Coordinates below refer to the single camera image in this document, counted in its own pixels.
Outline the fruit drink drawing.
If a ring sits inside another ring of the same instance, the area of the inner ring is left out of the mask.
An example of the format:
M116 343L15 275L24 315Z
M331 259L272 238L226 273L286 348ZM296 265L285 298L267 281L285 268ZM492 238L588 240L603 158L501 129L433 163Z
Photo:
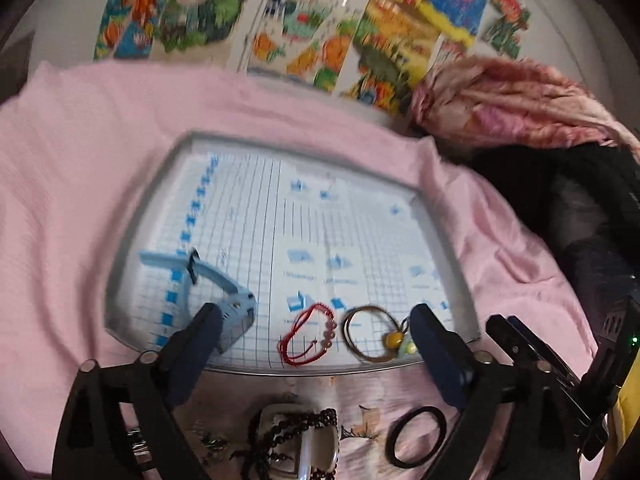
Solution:
M331 94L369 0L266 0L246 68Z

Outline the mermaid girl drawing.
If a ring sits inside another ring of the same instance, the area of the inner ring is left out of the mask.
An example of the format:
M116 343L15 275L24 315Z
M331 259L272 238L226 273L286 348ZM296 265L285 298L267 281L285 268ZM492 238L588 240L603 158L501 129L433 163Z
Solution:
M148 58L165 4L166 0L107 0L93 59Z

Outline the landscape sunflower drawing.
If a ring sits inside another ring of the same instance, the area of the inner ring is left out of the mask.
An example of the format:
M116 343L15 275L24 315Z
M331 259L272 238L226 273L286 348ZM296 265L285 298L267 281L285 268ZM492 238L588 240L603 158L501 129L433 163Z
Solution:
M369 0L338 77L345 99L401 117L426 75L440 31L390 0Z

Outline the black clothing pile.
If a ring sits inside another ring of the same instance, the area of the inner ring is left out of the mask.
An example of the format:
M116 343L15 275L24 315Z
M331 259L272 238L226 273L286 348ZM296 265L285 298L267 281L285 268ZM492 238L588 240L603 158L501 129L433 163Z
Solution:
M639 163L628 148L490 148L469 166L540 237L594 330L639 288Z

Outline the blond boy drawing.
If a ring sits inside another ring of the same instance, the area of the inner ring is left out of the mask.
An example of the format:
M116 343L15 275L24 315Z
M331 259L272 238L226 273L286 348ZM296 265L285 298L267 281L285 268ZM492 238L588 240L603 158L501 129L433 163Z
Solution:
M231 36L246 0L166 0L154 32L161 54L220 47Z

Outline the beige hair claw clip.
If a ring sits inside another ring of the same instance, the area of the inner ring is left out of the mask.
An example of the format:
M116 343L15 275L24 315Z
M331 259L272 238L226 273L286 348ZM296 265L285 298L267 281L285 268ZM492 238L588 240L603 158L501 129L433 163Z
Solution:
M248 434L247 479L334 479L340 439L334 408L270 404Z

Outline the light blue kids smartwatch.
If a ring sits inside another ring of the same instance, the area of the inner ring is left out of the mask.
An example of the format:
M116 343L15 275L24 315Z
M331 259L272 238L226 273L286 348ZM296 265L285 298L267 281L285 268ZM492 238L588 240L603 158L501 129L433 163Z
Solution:
M255 295L218 266L201 259L196 249L181 255L142 250L140 261L149 268L167 269L178 275L178 284L167 293L166 301L178 309L179 328L186 327L194 317L190 307L192 294L218 306L222 329L215 356L226 353L253 326L257 310Z

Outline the grey tray with grid paper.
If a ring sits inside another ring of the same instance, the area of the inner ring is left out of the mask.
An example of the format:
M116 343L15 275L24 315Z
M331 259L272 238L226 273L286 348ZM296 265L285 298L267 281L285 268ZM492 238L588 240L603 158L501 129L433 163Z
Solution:
M426 194L350 162L190 133L164 157L119 245L106 330L136 350L177 330L178 275L140 252L188 254L256 297L253 326L214 370L364 372L417 304L463 340L480 336L469 286Z

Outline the pink floral folded quilt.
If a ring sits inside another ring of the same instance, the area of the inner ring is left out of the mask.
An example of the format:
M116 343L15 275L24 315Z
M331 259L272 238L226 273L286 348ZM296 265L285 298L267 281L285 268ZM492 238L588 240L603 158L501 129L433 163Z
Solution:
M438 64L413 91L411 115L432 136L469 146L628 148L639 139L597 98L552 66L471 55Z

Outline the dark hair stick with flowers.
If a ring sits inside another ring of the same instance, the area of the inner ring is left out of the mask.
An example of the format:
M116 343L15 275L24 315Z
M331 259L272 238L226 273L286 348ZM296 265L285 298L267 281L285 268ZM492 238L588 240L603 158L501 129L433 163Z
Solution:
M144 465L151 461L151 452L139 427L131 427L127 430L127 438L139 464ZM228 460L231 454L231 441L223 434L214 434L204 425L204 422L196 420L186 427L186 440L190 443L193 453L205 468L213 467L224 460Z

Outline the red hair girl drawing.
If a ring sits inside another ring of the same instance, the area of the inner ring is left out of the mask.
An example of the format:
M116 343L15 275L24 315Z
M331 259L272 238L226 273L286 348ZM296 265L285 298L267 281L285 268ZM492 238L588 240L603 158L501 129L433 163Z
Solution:
M529 28L530 12L521 0L489 0L498 12L482 37L498 54L516 60L521 54L521 36Z

